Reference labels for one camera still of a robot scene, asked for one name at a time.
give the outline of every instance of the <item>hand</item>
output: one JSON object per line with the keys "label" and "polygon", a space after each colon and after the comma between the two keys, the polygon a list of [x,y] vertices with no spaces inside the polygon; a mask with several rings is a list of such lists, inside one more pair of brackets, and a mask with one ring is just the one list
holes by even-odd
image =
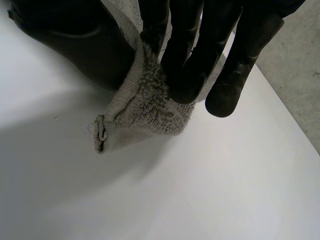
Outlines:
{"label": "hand", "polygon": [[[205,106],[217,117],[235,110],[242,89],[262,49],[283,26],[283,17],[305,0],[139,0],[141,39],[158,55],[171,10],[172,34],[161,65],[170,97],[190,104],[218,62],[239,19],[235,40]],[[199,39],[189,57],[203,10]]]}

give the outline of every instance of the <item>concrete floor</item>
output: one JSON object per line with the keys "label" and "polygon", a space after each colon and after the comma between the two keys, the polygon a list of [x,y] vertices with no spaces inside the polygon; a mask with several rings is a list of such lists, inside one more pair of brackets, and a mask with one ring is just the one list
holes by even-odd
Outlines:
{"label": "concrete floor", "polygon": [[285,18],[257,65],[320,153],[319,0],[307,0]]}

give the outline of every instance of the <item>towel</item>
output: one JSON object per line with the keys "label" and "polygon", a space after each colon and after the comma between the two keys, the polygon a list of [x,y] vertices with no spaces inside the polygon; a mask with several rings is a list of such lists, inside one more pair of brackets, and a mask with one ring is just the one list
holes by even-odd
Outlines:
{"label": "towel", "polygon": [[[221,57],[197,101],[178,104],[168,97],[168,87],[158,59],[140,39],[143,22],[138,0],[102,0],[135,50],[132,66],[104,115],[94,121],[94,145],[99,154],[113,152],[156,136],[183,132],[196,102],[203,100],[225,62]],[[160,57],[171,35],[169,24]]]}

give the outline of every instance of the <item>white surface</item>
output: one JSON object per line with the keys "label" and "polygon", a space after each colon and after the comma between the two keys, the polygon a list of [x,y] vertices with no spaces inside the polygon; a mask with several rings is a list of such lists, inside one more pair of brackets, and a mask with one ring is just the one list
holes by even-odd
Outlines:
{"label": "white surface", "polygon": [[231,117],[100,156],[109,96],[0,11],[0,239],[320,239],[320,157],[256,67]]}

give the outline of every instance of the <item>terry cloth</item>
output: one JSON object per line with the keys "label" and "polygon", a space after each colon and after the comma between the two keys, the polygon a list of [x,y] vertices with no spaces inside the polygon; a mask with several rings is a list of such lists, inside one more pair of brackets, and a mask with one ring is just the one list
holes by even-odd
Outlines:
{"label": "terry cloth", "polygon": [[[156,136],[176,136],[185,129],[195,102],[182,105],[168,97],[160,64],[141,41],[142,20],[138,0],[102,0],[135,50],[132,66],[104,115],[94,121],[94,144],[99,154],[112,152]],[[160,55],[171,35],[169,24]],[[206,97],[225,57],[218,61],[200,96]]]}

